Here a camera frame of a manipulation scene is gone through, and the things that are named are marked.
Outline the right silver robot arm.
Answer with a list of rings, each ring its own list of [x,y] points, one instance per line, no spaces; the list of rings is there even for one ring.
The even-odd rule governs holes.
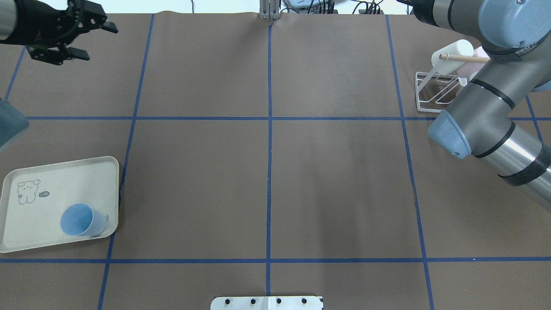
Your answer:
[[[409,0],[426,24],[477,39],[489,61],[429,126],[459,159],[472,155],[550,210],[550,147],[508,114],[532,91],[550,90],[548,0]]]

